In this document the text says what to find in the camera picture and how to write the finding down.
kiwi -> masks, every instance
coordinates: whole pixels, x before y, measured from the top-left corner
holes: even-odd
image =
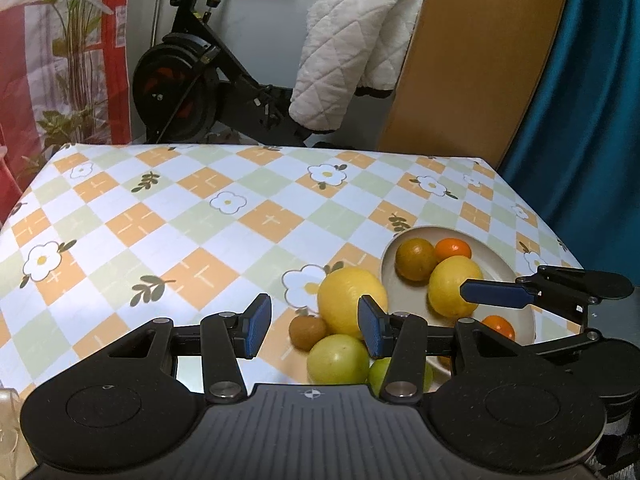
[[[320,317],[296,316],[289,324],[291,344],[303,352],[309,352],[326,335],[326,323]]]

teal curtain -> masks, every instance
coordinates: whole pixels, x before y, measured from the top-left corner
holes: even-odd
[[[498,172],[584,266],[640,284],[640,0],[567,0]]]

small orange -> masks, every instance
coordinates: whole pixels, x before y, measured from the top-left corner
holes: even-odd
[[[502,316],[487,316],[482,320],[482,323],[489,328],[493,328],[498,334],[502,334],[512,341],[516,341],[516,333],[513,326]]]
[[[466,256],[471,258],[471,247],[457,238],[443,238],[436,244],[436,258],[439,262],[450,256]]]

yellow lemon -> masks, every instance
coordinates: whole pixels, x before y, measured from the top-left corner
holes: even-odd
[[[410,238],[396,251],[396,272],[411,282],[425,282],[438,264],[436,249],[423,238]]]
[[[469,278],[482,280],[482,270],[466,256],[451,256],[439,263],[429,280],[429,304],[438,314],[450,318],[470,316],[478,304],[460,296],[460,285]]]
[[[365,294],[387,311],[386,290],[368,270],[343,267],[322,280],[318,289],[318,312],[331,332],[362,339],[358,328],[358,300]]]

blue gripper pad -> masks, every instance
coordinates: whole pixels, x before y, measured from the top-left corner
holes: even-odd
[[[271,326],[271,298],[268,294],[258,294],[251,305],[240,315],[238,323],[244,340],[244,355],[237,356],[253,359]]]
[[[522,285],[508,282],[488,282],[485,280],[466,280],[460,285],[460,296],[469,303],[525,308],[536,301],[535,295]]]
[[[389,316],[371,296],[362,296],[358,300],[358,327],[372,358],[391,357],[394,338]]]

